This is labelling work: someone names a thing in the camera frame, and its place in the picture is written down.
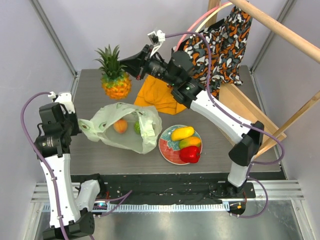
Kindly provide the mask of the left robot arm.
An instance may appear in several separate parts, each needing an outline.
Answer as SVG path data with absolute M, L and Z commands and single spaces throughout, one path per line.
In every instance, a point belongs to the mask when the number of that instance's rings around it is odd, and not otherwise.
M 78 195 L 70 173 L 71 137 L 80 133 L 76 115 L 68 113 L 62 103 L 53 102 L 39 108 L 41 133 L 34 144 L 37 158 L 45 174 L 50 203 L 49 228 L 43 233 L 45 240 L 76 240 L 92 237 L 95 220 L 92 213 L 95 199 L 107 192 L 97 175 L 81 183 Z

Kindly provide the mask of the red fake apple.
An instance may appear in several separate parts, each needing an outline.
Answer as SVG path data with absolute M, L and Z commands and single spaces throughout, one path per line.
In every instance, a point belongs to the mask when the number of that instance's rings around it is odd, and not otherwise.
M 196 164 L 201 157 L 200 148 L 197 146 L 188 146 L 180 150 L 179 158 L 184 163 Z

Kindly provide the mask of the fake peach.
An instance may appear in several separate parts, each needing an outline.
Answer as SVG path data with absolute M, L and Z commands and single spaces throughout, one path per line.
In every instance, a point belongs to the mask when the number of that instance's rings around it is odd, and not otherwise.
M 113 124 L 113 128 L 118 134 L 124 134 L 128 129 L 128 122 L 125 119 L 119 119 Z

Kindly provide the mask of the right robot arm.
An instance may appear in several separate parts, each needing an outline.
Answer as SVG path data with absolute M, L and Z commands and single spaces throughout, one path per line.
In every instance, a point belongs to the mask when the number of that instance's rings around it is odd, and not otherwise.
M 251 123 L 218 100 L 212 100 L 211 93 L 192 77 L 194 65 L 184 51 L 173 52 L 169 62 L 165 62 L 159 53 L 153 53 L 151 45 L 145 45 L 120 64 L 137 80 L 150 75 L 169 84 L 171 95 L 179 104 L 206 117 L 227 134 L 235 145 L 228 153 L 232 163 L 224 188 L 230 197 L 242 194 L 249 165 L 262 144 L 264 125 L 260 121 Z

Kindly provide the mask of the yellow fake mango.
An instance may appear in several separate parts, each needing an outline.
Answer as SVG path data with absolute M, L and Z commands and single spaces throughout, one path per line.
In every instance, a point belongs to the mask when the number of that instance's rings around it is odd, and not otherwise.
M 171 140 L 172 141 L 181 141 L 188 137 L 191 137 L 195 133 L 195 130 L 192 126 L 185 126 L 175 129 L 171 133 Z

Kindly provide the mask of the green avocado plastic bag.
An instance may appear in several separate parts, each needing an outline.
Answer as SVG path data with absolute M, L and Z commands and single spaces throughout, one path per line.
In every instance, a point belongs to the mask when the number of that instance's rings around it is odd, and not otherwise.
M 162 119 L 154 106 L 123 102 L 100 108 L 90 120 L 79 119 L 78 125 L 90 141 L 139 154 L 152 151 L 162 131 Z

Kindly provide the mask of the green orange fake mango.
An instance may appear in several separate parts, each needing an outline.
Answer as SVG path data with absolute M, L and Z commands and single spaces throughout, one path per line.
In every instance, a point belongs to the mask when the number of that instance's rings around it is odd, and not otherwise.
M 184 148 L 187 148 L 190 146 L 200 147 L 201 144 L 202 144 L 202 141 L 199 137 L 190 136 L 190 137 L 187 137 L 179 142 L 179 148 L 184 149 Z

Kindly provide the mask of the green fake lime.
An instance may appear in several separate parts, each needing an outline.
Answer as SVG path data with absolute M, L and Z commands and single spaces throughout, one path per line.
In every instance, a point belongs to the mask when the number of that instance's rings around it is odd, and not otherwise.
M 140 134 L 141 133 L 141 127 L 140 127 L 139 121 L 136 121 L 134 123 L 134 131 L 135 131 L 136 134 Z

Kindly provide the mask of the fake pineapple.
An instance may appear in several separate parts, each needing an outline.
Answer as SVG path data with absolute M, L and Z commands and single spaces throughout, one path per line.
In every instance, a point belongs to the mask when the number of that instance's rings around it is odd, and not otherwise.
M 117 45 L 114 49 L 110 45 L 104 49 L 98 48 L 95 50 L 99 58 L 95 61 L 101 66 L 101 87 L 105 94 L 113 100 L 122 100 L 128 97 L 132 89 L 132 82 L 129 74 L 125 72 L 125 65 L 119 61 L 120 46 Z

